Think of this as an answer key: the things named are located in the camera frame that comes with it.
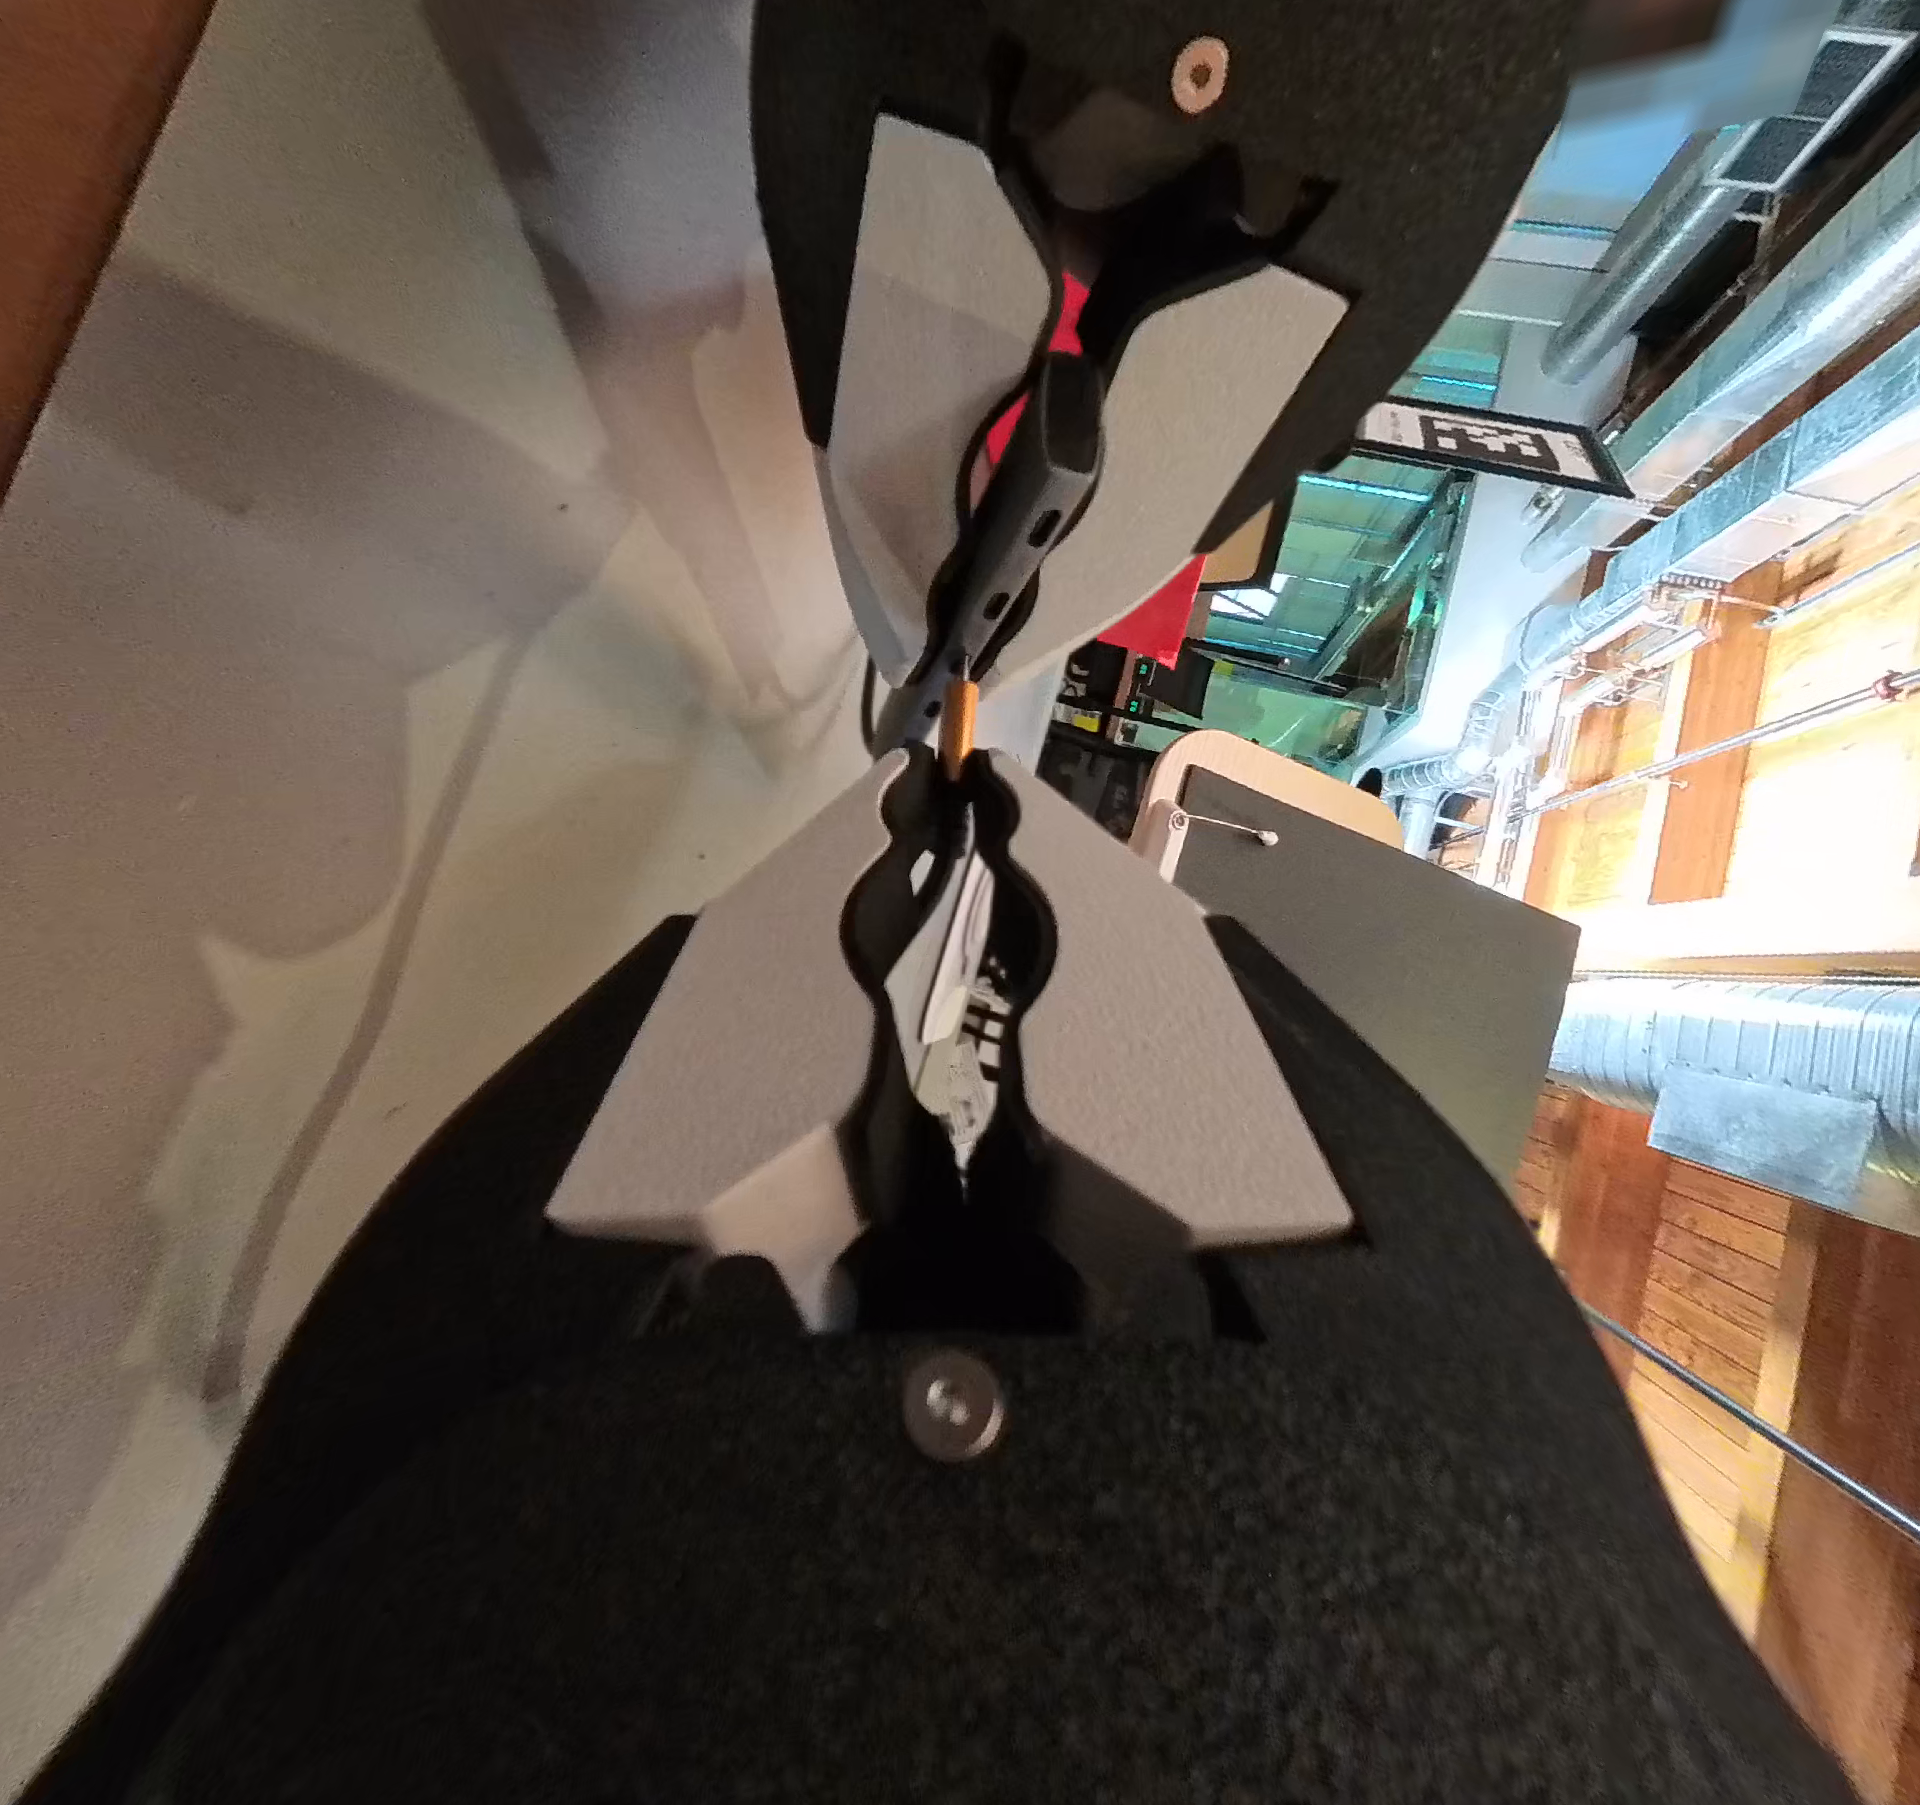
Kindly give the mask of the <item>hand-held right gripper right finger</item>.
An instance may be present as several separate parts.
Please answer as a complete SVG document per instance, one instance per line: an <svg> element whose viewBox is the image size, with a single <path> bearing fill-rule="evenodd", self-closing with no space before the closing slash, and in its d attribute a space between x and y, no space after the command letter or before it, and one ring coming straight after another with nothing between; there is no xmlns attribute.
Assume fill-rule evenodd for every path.
<svg viewBox="0 0 1920 1805"><path fill-rule="evenodd" d="M1209 914L1012 757L977 753L980 841L1033 935L995 1217L1072 1272L1093 1330L1205 1315L1209 1262L1353 1240L1357 1216Z"/></svg>

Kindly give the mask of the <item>silver air duct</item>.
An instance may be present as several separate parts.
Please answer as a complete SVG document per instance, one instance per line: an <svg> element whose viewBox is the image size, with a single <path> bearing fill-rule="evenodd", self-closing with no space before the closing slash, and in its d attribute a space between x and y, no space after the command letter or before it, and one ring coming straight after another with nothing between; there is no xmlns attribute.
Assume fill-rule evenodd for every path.
<svg viewBox="0 0 1920 1805"><path fill-rule="evenodd" d="M1548 1077L1675 1161L1917 1238L1915 983L1578 980Z"/></svg>

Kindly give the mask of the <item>grey desk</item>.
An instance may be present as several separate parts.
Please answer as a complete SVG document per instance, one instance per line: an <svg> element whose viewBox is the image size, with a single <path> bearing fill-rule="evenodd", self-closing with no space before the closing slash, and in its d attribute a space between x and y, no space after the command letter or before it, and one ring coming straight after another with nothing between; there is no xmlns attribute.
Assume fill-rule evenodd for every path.
<svg viewBox="0 0 1920 1805"><path fill-rule="evenodd" d="M4 506L4 1753L432 1129L861 762L754 0L214 0Z"/></svg>

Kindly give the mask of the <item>dark USB hub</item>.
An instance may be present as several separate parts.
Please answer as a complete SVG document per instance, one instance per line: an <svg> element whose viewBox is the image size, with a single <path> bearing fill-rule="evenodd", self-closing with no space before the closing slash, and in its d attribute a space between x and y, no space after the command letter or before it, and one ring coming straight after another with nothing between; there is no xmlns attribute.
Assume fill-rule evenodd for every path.
<svg viewBox="0 0 1920 1805"><path fill-rule="evenodd" d="M935 592L932 678L984 684L1033 613L1040 571L1098 485L1104 380L1082 354L1050 352L1014 431L965 515Z"/></svg>

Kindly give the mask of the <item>red storage bin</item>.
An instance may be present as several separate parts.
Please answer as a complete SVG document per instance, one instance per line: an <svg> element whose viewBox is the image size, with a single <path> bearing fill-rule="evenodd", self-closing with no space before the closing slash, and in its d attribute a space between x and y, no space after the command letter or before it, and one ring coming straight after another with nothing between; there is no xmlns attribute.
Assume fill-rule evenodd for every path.
<svg viewBox="0 0 1920 1805"><path fill-rule="evenodd" d="M1072 272L1063 274L1063 309L1048 337L1048 352L1082 356L1080 317L1087 298L1089 283ZM1194 555L1171 579L1093 641L1143 652L1158 663L1175 663L1179 644L1188 641L1194 601L1200 596L1205 566L1201 555Z"/></svg>

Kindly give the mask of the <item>black white tag sign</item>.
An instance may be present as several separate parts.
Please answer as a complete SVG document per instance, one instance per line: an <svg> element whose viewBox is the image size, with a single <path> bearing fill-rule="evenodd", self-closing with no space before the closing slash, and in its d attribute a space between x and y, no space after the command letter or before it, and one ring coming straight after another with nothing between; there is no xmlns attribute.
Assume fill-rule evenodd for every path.
<svg viewBox="0 0 1920 1805"><path fill-rule="evenodd" d="M1441 472L1484 474L1632 500L1610 448L1585 425L1424 399L1379 401L1357 424L1349 454Z"/></svg>

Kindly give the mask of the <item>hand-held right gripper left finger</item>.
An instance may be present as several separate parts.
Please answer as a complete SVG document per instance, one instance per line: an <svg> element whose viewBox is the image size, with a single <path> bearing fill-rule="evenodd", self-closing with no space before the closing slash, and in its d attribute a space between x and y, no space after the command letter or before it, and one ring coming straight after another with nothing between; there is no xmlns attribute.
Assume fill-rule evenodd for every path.
<svg viewBox="0 0 1920 1805"><path fill-rule="evenodd" d="M890 796L932 768L924 747L887 753L699 912L550 1197L557 1231L761 1259L806 1330L847 1322L842 1262L876 1221L851 1129L879 1032L847 914L900 845Z"/></svg>

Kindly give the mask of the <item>black cable orange plugs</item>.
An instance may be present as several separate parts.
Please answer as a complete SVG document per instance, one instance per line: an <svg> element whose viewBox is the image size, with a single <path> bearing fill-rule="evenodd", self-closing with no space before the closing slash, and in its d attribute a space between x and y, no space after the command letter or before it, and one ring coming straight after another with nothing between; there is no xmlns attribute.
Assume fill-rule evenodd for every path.
<svg viewBox="0 0 1920 1805"><path fill-rule="evenodd" d="M889 847L877 886L924 914L943 897L973 854L979 822L969 779L977 738L979 689L965 674L943 691L932 725L892 753L900 772L881 796Z"/></svg>

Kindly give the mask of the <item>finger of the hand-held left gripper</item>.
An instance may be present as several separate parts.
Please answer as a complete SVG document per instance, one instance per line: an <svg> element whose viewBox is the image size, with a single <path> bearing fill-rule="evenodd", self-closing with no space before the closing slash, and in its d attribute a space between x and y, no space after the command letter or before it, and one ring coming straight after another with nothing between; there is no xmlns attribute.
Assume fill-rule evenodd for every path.
<svg viewBox="0 0 1920 1805"><path fill-rule="evenodd" d="M1149 313L1102 409L1091 500L1042 570L990 684L1018 684L1110 630L1186 568L1351 306L1267 266Z"/></svg>
<svg viewBox="0 0 1920 1805"><path fill-rule="evenodd" d="M881 115L816 463L844 592L889 686L924 659L964 530L964 472L1022 386L1053 298L990 156Z"/></svg>

